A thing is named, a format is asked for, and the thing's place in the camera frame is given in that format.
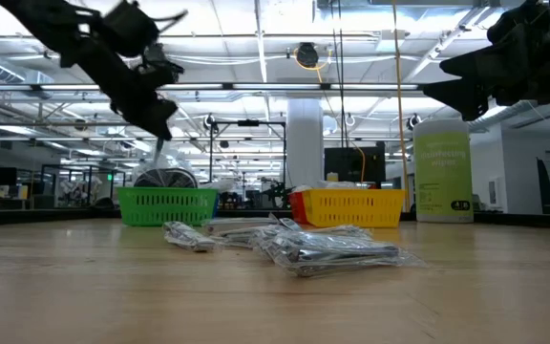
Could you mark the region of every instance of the green label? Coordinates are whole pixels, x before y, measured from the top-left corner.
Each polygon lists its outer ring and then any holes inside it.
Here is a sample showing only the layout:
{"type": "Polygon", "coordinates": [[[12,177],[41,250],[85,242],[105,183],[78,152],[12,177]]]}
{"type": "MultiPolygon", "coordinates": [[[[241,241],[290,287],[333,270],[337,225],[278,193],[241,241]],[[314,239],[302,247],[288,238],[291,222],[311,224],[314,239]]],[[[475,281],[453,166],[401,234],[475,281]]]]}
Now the green label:
{"type": "Polygon", "coordinates": [[[473,213],[468,134],[424,135],[414,140],[417,213],[469,216],[473,213]]]}

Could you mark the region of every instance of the white pillar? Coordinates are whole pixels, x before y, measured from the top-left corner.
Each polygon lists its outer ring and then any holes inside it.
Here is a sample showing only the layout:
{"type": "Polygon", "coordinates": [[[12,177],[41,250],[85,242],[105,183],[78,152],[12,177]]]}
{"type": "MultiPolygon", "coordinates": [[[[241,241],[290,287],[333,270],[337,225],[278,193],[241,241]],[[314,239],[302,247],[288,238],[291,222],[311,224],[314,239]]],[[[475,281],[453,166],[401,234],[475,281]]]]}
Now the white pillar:
{"type": "Polygon", "coordinates": [[[319,99],[288,100],[286,187],[324,179],[323,115],[319,99]]]}

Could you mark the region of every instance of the desk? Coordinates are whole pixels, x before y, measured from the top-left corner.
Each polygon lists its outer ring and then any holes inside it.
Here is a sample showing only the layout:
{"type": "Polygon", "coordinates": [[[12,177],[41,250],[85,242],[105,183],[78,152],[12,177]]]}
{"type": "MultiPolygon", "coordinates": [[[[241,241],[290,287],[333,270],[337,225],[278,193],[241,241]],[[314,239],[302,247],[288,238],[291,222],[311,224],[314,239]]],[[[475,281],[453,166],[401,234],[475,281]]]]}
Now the desk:
{"type": "Polygon", "coordinates": [[[431,267],[302,279],[120,220],[0,226],[0,343],[550,343],[550,230],[382,233],[431,267]]]}

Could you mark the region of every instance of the hanging wire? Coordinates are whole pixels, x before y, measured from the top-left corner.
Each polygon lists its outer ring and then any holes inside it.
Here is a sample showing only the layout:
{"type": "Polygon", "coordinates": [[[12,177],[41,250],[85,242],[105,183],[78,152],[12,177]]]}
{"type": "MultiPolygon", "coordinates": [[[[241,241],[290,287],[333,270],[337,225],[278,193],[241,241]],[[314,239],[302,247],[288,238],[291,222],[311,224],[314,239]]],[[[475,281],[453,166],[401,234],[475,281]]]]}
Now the hanging wire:
{"type": "Polygon", "coordinates": [[[402,127],[402,75],[400,73],[400,46],[398,45],[398,16],[396,14],[396,0],[391,0],[393,8],[393,32],[396,46],[396,81],[398,84],[398,130],[400,132],[400,148],[402,150],[402,173],[405,183],[405,207],[407,211],[411,210],[411,200],[409,198],[409,177],[407,175],[407,147],[405,146],[405,135],[402,127]]]}

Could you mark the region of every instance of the red container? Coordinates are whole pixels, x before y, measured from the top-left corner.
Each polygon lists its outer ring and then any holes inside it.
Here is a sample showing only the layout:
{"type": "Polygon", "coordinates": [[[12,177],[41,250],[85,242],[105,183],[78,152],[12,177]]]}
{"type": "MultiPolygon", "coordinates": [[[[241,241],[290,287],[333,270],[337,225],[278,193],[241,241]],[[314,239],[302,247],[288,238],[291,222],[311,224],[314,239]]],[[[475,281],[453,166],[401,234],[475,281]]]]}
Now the red container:
{"type": "Polygon", "coordinates": [[[293,192],[290,194],[290,205],[292,205],[292,217],[294,217],[294,221],[300,225],[308,224],[309,221],[305,212],[302,192],[293,192]]]}

